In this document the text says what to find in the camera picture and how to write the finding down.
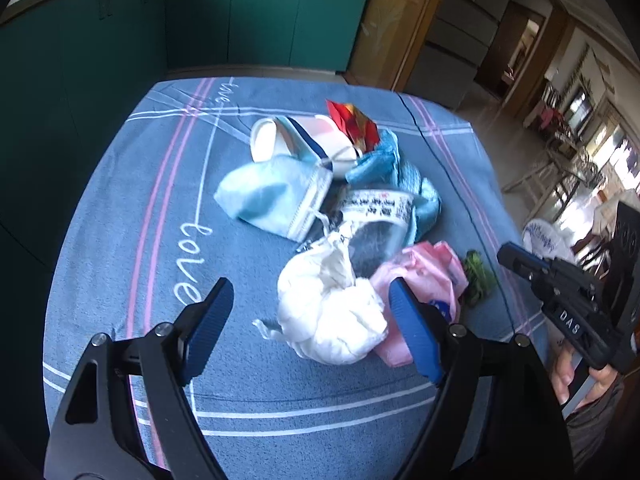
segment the pink cloth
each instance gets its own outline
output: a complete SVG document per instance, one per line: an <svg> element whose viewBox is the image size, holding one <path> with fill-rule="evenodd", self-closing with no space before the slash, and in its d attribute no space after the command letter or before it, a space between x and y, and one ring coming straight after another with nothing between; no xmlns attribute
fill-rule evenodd
<svg viewBox="0 0 640 480"><path fill-rule="evenodd" d="M446 302L452 322L460 318L458 298L469 284L460 260L446 242L438 242L434 246L422 242L407 247L378 268L370 281L385 303L383 315L389 333L374 351L391 367L404 366L414 360L389 309L389 285L396 278L404 278L422 303L431 300Z"/></svg>

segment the bolt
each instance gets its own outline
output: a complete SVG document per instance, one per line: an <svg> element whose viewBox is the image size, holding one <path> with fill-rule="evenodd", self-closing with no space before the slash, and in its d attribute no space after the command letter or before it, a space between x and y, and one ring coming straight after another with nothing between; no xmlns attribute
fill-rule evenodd
<svg viewBox="0 0 640 480"><path fill-rule="evenodd" d="M107 342L107 335L104 332L98 332L91 338L91 344L94 346L100 346Z"/></svg>
<svg viewBox="0 0 640 480"><path fill-rule="evenodd" d="M154 328L154 333L158 337L163 337L165 335L169 335L169 333L173 329L174 329L174 326L171 323L168 323L165 321L163 323L159 323L156 325L156 327Z"/></svg>
<svg viewBox="0 0 640 480"><path fill-rule="evenodd" d="M516 334L515 341L516 341L516 345L518 345L521 348L526 348L531 344L530 339L524 334Z"/></svg>
<svg viewBox="0 0 640 480"><path fill-rule="evenodd" d="M449 333L453 337L464 337L466 335L466 327L460 324L451 325L449 327Z"/></svg>

